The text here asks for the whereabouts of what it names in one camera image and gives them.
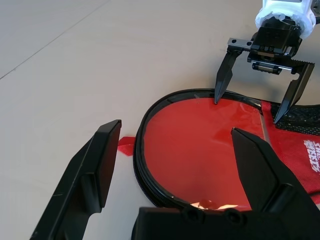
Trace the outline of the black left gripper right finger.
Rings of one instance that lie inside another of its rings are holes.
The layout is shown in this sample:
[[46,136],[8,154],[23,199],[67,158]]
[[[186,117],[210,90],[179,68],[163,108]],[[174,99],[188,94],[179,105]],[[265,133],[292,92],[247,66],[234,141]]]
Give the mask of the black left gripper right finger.
[[278,217],[290,233],[318,233],[320,211],[268,142],[231,130],[238,176],[253,211]]

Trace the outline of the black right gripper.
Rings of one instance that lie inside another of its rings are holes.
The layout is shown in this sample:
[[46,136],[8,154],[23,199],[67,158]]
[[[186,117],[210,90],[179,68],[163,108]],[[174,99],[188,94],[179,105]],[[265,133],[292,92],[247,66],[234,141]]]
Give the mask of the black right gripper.
[[237,57],[248,52],[247,61],[252,63],[253,70],[275,75],[279,75],[282,70],[288,70],[292,75],[298,74],[298,78],[290,82],[274,117],[273,123],[278,123],[300,100],[314,70],[314,63],[292,59],[301,42],[298,27],[284,29],[263,26],[250,40],[230,38],[216,74],[214,103],[217,104],[227,90]]

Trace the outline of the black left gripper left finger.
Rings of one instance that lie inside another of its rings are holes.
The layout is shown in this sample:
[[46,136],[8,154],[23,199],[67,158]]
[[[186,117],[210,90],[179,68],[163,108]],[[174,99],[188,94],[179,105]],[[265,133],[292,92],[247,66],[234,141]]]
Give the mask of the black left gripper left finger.
[[106,205],[122,122],[101,125],[72,157],[50,198],[32,240],[81,240],[89,218]]

